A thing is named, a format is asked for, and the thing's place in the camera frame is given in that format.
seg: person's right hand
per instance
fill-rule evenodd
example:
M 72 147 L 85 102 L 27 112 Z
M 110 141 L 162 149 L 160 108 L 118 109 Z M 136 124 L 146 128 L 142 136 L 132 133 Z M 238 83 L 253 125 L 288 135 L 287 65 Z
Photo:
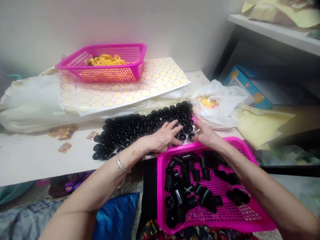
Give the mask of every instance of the person's right hand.
M 197 134 L 192 138 L 194 142 L 201 142 L 203 145 L 206 145 L 210 148 L 217 148 L 224 142 L 223 138 L 220 137 L 211 127 L 204 124 L 203 122 L 195 122 L 194 130 L 199 130 Z

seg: white wall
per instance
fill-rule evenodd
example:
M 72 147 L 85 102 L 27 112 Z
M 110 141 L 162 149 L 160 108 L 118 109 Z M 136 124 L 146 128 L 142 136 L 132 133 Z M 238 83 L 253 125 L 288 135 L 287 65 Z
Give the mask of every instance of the white wall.
M 146 58 L 214 70 L 243 0 L 10 0 L 0 3 L 0 63 L 34 76 L 96 43 L 143 42 Z

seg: floor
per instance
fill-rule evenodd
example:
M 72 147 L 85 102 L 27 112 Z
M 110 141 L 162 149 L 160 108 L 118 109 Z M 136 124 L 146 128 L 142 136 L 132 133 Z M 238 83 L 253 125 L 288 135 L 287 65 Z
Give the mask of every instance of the floor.
M 36 185 L 34 185 L 28 191 L 26 191 L 23 195 L 16 198 L 15 200 L 10 201 L 6 204 L 0 205 L 0 211 L 5 211 L 10 208 L 14 208 L 14 207 L 21 206 L 24 204 L 29 204 L 29 203 L 35 203 L 42 200 L 50 201 L 52 197 L 48 195 L 48 190 L 49 190 L 49 185 L 40 186 L 40 187 L 37 187 Z M 142 203 L 142 196 L 143 196 L 143 180 L 139 183 L 132 184 L 124 188 L 118 189 L 112 195 L 112 197 L 116 197 L 125 193 L 134 193 L 134 192 L 140 192 L 140 197 L 139 197 L 136 217 L 131 230 L 131 239 L 136 239 L 136 232 L 137 232 L 138 224 L 140 220 L 141 203 Z

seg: blue cloth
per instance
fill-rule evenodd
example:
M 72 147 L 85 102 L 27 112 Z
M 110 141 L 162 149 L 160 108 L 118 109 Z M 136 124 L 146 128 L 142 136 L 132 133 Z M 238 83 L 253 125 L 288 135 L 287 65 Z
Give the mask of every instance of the blue cloth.
M 130 239 L 140 193 L 110 199 L 97 213 L 93 240 Z

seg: pink basket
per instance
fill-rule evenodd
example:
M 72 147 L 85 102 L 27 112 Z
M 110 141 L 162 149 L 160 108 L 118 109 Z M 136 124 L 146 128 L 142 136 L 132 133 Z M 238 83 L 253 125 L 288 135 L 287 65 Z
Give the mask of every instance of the pink basket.
M 143 43 L 91 45 L 81 48 L 63 59 L 57 68 L 68 70 L 86 82 L 132 82 L 138 81 L 143 68 L 147 45 Z M 131 64 L 113 66 L 87 66 L 86 59 L 91 56 L 118 54 Z
M 225 138 L 232 146 L 237 148 L 244 156 L 250 161 L 257 164 L 251 151 L 244 141 L 237 137 Z M 201 152 L 208 150 L 208 148 L 201 143 L 191 143 L 183 146 L 169 148 L 167 152 L 162 153 L 158 157 L 158 174 L 157 174 L 157 206 L 158 206 L 158 224 L 168 234 L 175 234 L 183 228 L 196 226 L 196 225 L 207 225 L 209 227 L 234 229 L 240 232 L 251 233 L 260 231 L 269 231 L 276 229 L 276 225 L 269 218 L 266 212 L 259 206 L 259 204 L 251 197 L 246 191 L 243 185 L 237 187 L 242 191 L 246 192 L 250 196 L 249 204 L 242 204 L 240 207 L 235 206 L 227 197 L 226 192 L 232 190 L 234 187 L 230 184 L 217 178 L 213 171 L 210 171 L 211 181 L 201 180 L 200 184 L 210 189 L 213 195 L 220 195 L 222 197 L 223 206 L 217 207 L 217 214 L 209 212 L 206 208 L 196 207 L 188 211 L 186 214 L 186 221 L 182 224 L 178 224 L 174 229 L 170 229 L 166 225 L 166 216 L 168 210 L 164 206 L 165 198 L 169 195 L 164 190 L 166 168 L 169 161 L 174 155 L 181 155 L 182 153 L 193 151 L 202 157 Z M 200 164 L 195 163 L 195 169 L 200 170 Z M 180 166 L 175 166 L 174 170 L 178 170 L 181 175 Z M 223 170 L 226 173 L 233 172 L 232 168 L 219 166 L 219 170 Z M 193 181 L 193 176 L 190 174 L 191 184 L 196 184 Z

